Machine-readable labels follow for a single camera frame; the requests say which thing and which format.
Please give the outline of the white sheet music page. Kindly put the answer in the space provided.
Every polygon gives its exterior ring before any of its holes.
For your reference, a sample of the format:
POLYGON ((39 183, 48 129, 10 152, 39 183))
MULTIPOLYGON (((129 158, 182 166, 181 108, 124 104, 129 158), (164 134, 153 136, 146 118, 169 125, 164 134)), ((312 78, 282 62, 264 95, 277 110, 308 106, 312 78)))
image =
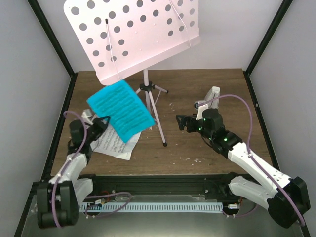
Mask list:
POLYGON ((96 141, 91 143, 92 150, 115 158, 130 160, 133 149, 139 141, 141 132, 127 143, 123 142, 111 125, 96 141))

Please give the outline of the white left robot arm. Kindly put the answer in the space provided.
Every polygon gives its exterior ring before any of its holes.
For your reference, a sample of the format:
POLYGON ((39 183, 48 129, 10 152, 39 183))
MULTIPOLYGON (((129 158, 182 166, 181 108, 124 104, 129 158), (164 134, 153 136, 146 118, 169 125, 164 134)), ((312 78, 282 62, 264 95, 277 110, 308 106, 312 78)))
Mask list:
POLYGON ((96 199, 101 187, 89 178, 79 178, 91 156, 91 144, 108 128, 109 116, 91 123, 77 119, 69 124, 66 161, 58 173, 37 188, 37 220, 41 229, 73 226, 79 219, 79 205, 84 199, 96 199))

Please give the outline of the blue sheet music folder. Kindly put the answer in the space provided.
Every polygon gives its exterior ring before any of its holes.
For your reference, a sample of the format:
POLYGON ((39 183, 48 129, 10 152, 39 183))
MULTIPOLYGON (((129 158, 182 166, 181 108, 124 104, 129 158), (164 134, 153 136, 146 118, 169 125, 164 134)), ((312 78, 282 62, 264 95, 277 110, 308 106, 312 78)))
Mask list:
POLYGON ((110 117, 109 124, 124 143, 155 125, 143 101, 124 80, 103 87, 87 103, 98 117, 110 117))

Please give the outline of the white metronome body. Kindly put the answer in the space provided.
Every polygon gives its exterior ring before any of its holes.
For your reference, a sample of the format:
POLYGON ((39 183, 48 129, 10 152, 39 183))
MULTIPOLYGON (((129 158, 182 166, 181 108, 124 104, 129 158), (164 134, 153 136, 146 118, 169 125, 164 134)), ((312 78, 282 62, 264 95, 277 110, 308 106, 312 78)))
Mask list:
POLYGON ((208 108, 212 108, 212 109, 218 108, 219 99, 217 99, 217 100, 213 100, 213 99, 215 99, 219 96, 220 96, 220 87, 213 86, 204 98, 208 108))

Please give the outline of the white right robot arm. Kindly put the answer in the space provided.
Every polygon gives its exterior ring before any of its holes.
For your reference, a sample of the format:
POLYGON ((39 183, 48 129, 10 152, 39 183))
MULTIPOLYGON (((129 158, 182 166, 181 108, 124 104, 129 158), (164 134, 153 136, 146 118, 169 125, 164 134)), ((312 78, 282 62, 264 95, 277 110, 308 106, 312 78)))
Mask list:
POLYGON ((282 173, 248 149, 240 137, 225 128, 218 109, 206 109, 190 116, 177 115, 176 120, 180 130, 198 132, 215 152, 255 179, 251 182, 237 176, 221 184, 219 192, 223 198, 234 195, 246 198, 266 209, 277 224, 287 229, 303 221, 303 214, 311 208, 306 182, 282 173))

